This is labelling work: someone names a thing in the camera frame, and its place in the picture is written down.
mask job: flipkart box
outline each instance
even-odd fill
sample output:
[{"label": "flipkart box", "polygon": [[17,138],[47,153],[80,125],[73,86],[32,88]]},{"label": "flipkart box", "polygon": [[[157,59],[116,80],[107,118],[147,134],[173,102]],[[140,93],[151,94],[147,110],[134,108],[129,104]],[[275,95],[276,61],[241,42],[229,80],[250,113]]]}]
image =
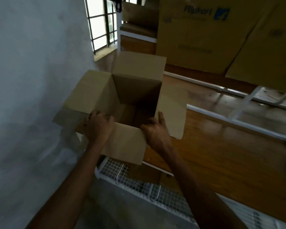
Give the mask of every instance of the flipkart box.
[{"label": "flipkart box", "polygon": [[225,74],[267,0],[160,0],[156,55]]},{"label": "flipkart box", "polygon": [[67,117],[54,121],[65,126],[93,110],[113,115],[114,130],[101,154],[141,165],[147,144],[140,125],[158,111],[169,134],[183,136],[187,92],[162,83],[165,63],[165,57],[120,52],[112,73],[90,70],[81,78],[63,104]]}]

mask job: right hand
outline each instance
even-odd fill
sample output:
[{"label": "right hand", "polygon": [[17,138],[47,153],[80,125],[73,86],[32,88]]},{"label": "right hand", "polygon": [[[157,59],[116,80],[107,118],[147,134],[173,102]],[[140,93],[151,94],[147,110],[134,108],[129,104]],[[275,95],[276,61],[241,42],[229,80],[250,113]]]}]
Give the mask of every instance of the right hand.
[{"label": "right hand", "polygon": [[165,124],[162,112],[159,112],[159,122],[156,118],[149,118],[152,124],[141,125],[145,133],[148,145],[161,156],[172,150],[172,142]]}]

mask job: wooden floor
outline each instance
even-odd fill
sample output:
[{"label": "wooden floor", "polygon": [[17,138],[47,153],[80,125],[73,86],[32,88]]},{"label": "wooden floor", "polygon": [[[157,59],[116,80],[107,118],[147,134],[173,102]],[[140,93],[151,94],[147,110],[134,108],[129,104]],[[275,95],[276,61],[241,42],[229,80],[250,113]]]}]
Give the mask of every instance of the wooden floor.
[{"label": "wooden floor", "polygon": [[[115,52],[98,61],[110,71]],[[168,82],[188,91],[188,104],[227,116],[241,98],[164,76]],[[286,133],[286,111],[251,101],[240,119]],[[182,140],[174,147],[217,193],[286,222],[286,146],[283,142],[250,130],[208,118],[187,110]],[[147,149],[144,161],[170,171],[163,159]]]}]

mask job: left hand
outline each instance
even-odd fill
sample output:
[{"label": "left hand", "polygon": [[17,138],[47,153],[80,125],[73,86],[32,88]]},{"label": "left hand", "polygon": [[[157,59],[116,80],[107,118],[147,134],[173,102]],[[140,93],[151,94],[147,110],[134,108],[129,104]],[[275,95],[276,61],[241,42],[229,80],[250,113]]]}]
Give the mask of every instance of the left hand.
[{"label": "left hand", "polygon": [[105,145],[114,126],[114,117],[93,111],[84,122],[84,134],[90,142]]}]

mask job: hand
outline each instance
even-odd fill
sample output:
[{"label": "hand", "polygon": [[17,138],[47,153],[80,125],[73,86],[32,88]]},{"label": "hand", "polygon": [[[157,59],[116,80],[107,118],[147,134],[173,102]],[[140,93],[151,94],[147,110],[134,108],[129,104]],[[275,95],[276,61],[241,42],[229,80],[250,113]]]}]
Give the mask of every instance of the hand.
[{"label": "hand", "polygon": [[159,112],[159,122],[156,118],[149,118],[152,124],[141,125],[141,130],[147,137],[148,145],[161,156],[172,150],[172,142],[165,124],[162,112]]},{"label": "hand", "polygon": [[114,117],[93,111],[84,122],[84,134],[90,142],[99,142],[105,145],[114,126]]}]

